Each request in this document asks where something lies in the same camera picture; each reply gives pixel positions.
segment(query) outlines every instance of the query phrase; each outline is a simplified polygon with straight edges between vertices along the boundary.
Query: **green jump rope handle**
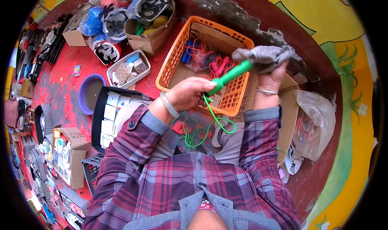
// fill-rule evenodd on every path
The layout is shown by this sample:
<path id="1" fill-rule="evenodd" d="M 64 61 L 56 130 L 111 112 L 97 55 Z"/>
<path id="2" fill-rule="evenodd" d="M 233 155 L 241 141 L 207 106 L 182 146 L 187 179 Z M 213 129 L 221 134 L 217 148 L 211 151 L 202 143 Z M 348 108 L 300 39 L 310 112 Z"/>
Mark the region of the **green jump rope handle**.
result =
<path id="1" fill-rule="evenodd" d="M 205 95 L 207 97 L 210 97 L 212 95 L 215 95 L 218 91 L 220 91 L 228 82 L 232 81 L 236 77 L 242 75 L 244 72 L 249 71 L 252 68 L 252 63 L 249 60 L 242 61 L 240 65 L 233 67 L 230 69 L 224 76 L 220 78 L 215 78 L 212 80 L 212 82 L 216 82 L 217 86 L 209 91 L 206 92 Z"/>

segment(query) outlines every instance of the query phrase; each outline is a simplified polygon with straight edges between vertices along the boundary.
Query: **shirt cuff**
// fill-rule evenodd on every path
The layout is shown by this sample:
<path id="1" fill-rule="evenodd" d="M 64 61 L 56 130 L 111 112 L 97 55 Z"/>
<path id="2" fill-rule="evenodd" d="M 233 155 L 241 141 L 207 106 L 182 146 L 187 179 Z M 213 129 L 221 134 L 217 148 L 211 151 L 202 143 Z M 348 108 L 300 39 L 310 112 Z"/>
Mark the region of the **shirt cuff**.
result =
<path id="1" fill-rule="evenodd" d="M 266 108 L 261 110 L 250 110 L 244 113 L 245 122 L 263 121 L 278 119 L 280 107 Z"/>
<path id="2" fill-rule="evenodd" d="M 168 126 L 156 118 L 149 110 L 144 113 L 140 121 L 150 130 L 161 136 L 163 136 L 168 130 Z"/>

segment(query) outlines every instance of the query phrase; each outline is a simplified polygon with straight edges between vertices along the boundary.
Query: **orange plastic basket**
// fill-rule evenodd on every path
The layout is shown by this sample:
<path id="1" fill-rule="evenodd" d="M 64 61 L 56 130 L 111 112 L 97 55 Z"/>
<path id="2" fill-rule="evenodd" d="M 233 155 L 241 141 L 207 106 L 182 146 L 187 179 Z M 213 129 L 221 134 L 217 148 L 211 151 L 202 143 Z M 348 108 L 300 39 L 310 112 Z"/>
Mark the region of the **orange plastic basket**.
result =
<path id="1" fill-rule="evenodd" d="M 158 77 L 156 78 L 156 86 L 162 91 L 169 91 L 168 86 L 178 62 L 180 62 L 183 51 L 185 50 L 186 43 L 190 36 L 190 29 L 192 23 L 200 23 L 210 28 L 217 29 L 222 33 L 228 34 L 230 37 L 235 38 L 239 42 L 243 43 L 247 49 L 255 47 L 253 41 L 244 35 L 233 31 L 223 25 L 217 24 L 213 21 L 198 17 L 191 16 L 182 30 L 175 39 L 170 51 L 167 54 L 166 59 L 160 69 Z M 210 106 L 214 113 L 221 113 L 227 116 L 236 116 L 240 110 L 241 101 L 244 96 L 245 88 L 248 83 L 249 72 L 245 72 L 241 76 L 237 77 L 233 81 L 226 85 L 226 90 L 222 95 L 220 104 L 218 107 Z"/>

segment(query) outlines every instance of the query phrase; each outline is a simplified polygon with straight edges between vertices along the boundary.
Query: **green rope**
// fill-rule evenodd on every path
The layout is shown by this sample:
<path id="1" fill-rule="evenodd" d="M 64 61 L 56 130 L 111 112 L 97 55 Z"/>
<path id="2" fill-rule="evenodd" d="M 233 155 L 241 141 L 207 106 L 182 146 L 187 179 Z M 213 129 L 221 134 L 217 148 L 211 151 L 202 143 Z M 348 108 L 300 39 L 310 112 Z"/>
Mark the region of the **green rope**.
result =
<path id="1" fill-rule="evenodd" d="M 203 93 L 202 93 L 202 96 L 203 96 L 203 99 L 205 100 L 206 105 L 207 105 L 208 108 L 209 108 L 209 111 L 210 111 L 211 115 L 213 116 L 213 120 L 211 121 L 211 123 L 209 124 L 209 126 L 208 126 L 207 128 L 205 128 L 205 127 L 199 127 L 199 126 L 198 126 L 197 120 L 196 120 L 195 118 L 193 118 L 193 117 L 187 117 L 187 118 L 183 121 L 182 128 L 183 128 L 184 134 L 181 134 L 182 136 L 178 139 L 177 145 L 178 145 L 179 141 L 180 141 L 182 138 L 184 138 L 184 139 L 185 139 L 185 148 L 189 148 L 189 150 L 196 148 L 197 146 L 201 145 L 201 144 L 206 140 L 206 138 L 207 138 L 208 135 L 209 135 L 209 130 L 210 130 L 211 124 L 212 124 L 214 121 L 216 121 L 217 124 L 221 127 L 221 129 L 222 129 L 223 131 L 225 131 L 226 133 L 228 133 L 228 134 L 233 134 L 233 133 L 236 131 L 236 124 L 235 124 L 233 121 L 228 120 L 228 119 L 225 119 L 225 118 L 217 118 L 217 117 L 214 115 L 213 111 L 212 111 L 211 108 L 210 108 L 209 102 L 208 102 L 208 101 L 213 102 L 213 100 L 210 99 L 210 98 L 208 98 L 208 97 L 206 97 L 205 94 L 203 94 Z M 174 119 L 174 120 L 172 121 L 171 127 L 174 126 L 174 123 L 175 123 L 175 121 L 176 121 L 178 118 L 176 118 L 176 119 Z M 190 135 L 190 134 L 189 134 L 189 131 L 185 128 L 185 122 L 186 122 L 187 120 L 189 120 L 189 119 L 194 120 L 195 123 L 197 124 L 197 129 L 194 131 L 193 135 Z M 233 131 L 227 131 L 227 130 L 220 124 L 220 122 L 219 122 L 218 120 L 228 121 L 228 122 L 232 123 L 232 125 L 234 126 L 234 130 L 233 130 Z M 205 137 L 202 138 L 202 137 L 199 135 L 199 130 L 205 130 L 205 131 L 206 131 Z M 202 140 L 202 141 L 199 142 L 199 143 L 197 143 L 197 142 L 195 141 L 195 139 L 194 139 L 194 136 L 195 136 L 196 134 L 197 134 L 197 137 L 198 137 L 200 140 Z"/>

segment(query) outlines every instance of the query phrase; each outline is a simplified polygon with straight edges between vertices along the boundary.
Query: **hand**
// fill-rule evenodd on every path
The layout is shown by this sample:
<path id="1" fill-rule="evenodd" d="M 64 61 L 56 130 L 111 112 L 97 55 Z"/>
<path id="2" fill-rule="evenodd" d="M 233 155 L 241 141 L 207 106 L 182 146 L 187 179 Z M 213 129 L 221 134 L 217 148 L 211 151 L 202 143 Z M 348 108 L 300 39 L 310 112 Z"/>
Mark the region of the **hand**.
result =
<path id="1" fill-rule="evenodd" d="M 258 89 L 278 92 L 282 84 L 288 60 L 285 60 L 269 74 L 257 75 Z M 275 94 L 266 94 L 262 92 L 255 93 L 254 110 L 273 108 L 279 106 L 279 96 Z"/>
<path id="2" fill-rule="evenodd" d="M 285 60 L 275 70 L 268 74 L 258 75 L 258 89 L 278 92 L 283 81 L 288 60 Z"/>
<path id="3" fill-rule="evenodd" d="M 197 105 L 206 106 L 201 92 L 210 91 L 216 85 L 217 83 L 200 77 L 189 77 L 166 92 L 166 97 L 177 111 L 187 110 Z"/>

